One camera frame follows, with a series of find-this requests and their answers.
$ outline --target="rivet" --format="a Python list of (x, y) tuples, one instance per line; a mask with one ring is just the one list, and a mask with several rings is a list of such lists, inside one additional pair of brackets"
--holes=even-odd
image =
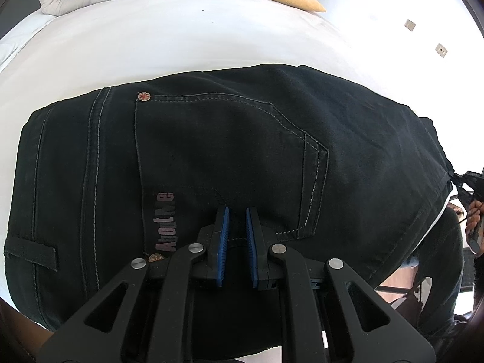
[(143, 258), (136, 258), (131, 261), (133, 269), (142, 269), (146, 266), (146, 261)]
[(284, 244), (274, 244), (272, 246), (273, 253), (285, 253), (287, 251), (287, 247)]
[(149, 101), (150, 98), (151, 98), (151, 94), (150, 93), (147, 93), (145, 91), (143, 91), (142, 93), (139, 93), (138, 94), (138, 99), (140, 101)]
[(201, 253), (203, 251), (203, 244), (192, 243), (188, 246), (188, 251), (190, 251), (191, 253)]
[(161, 255), (160, 253), (154, 253), (149, 256), (148, 262), (161, 261), (162, 259), (165, 259), (163, 255)]
[(330, 268), (339, 270), (343, 267), (343, 261), (341, 259), (338, 259), (338, 258), (332, 258), (329, 261), (329, 265), (330, 265)]

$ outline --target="person's hand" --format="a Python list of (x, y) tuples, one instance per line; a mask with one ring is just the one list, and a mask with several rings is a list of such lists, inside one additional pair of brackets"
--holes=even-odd
[(463, 209), (460, 208), (459, 206), (456, 206), (452, 202), (449, 202), (447, 204), (447, 207), (450, 207), (453, 211), (456, 212), (457, 217), (459, 218), (459, 221), (460, 222), (462, 222), (464, 220), (464, 218), (466, 217), (466, 214), (464, 213)]
[[(472, 232), (476, 228), (477, 224), (481, 220), (481, 216), (484, 214), (484, 203), (480, 201), (474, 201), (470, 204), (469, 211), (467, 213), (467, 225), (466, 225), (466, 240), (469, 243), (469, 238)], [(480, 257), (484, 254), (484, 240), (481, 244), (481, 251), (476, 255)]]

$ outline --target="white wall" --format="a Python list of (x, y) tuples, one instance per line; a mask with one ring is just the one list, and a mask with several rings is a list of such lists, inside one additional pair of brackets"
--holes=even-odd
[[(321, 15), (357, 45), (392, 98), (434, 120), (456, 172), (480, 172), (484, 38), (462, 1), (319, 1), (328, 11)], [(417, 24), (413, 32), (407, 19)], [(438, 43), (449, 51), (444, 58), (435, 51)]]

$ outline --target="black strap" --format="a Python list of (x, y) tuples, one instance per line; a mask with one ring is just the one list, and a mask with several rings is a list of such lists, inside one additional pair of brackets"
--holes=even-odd
[(57, 271), (57, 255), (56, 249), (53, 247), (16, 236), (7, 236), (3, 252)]

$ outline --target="person's leg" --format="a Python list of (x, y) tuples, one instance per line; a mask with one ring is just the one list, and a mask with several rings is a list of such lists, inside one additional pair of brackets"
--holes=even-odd
[(420, 314), (418, 329), (432, 344), (451, 327), (460, 291), (464, 258), (458, 222), (455, 211), (447, 207), (417, 249), (419, 269), (414, 285), (426, 277), (432, 278), (432, 288)]

